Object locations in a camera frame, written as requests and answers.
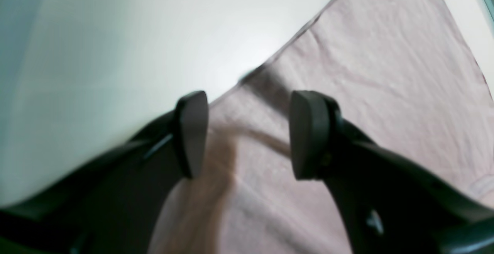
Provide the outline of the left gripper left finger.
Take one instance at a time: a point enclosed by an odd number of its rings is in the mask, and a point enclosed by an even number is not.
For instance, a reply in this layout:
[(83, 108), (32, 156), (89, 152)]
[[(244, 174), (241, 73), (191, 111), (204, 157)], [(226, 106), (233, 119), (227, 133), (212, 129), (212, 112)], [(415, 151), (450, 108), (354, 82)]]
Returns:
[(8, 243), (48, 254), (146, 254), (169, 193), (201, 172), (208, 119), (206, 92), (191, 92), (123, 145), (2, 208), (1, 253)]

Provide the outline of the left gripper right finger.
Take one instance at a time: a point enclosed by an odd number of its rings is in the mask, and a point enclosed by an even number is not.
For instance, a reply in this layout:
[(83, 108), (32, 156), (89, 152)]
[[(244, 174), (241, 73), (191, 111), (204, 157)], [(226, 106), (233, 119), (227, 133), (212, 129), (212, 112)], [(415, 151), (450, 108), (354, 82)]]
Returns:
[(354, 254), (493, 253), (493, 209), (377, 145), (335, 99), (291, 92), (289, 136), (295, 178), (323, 181)]

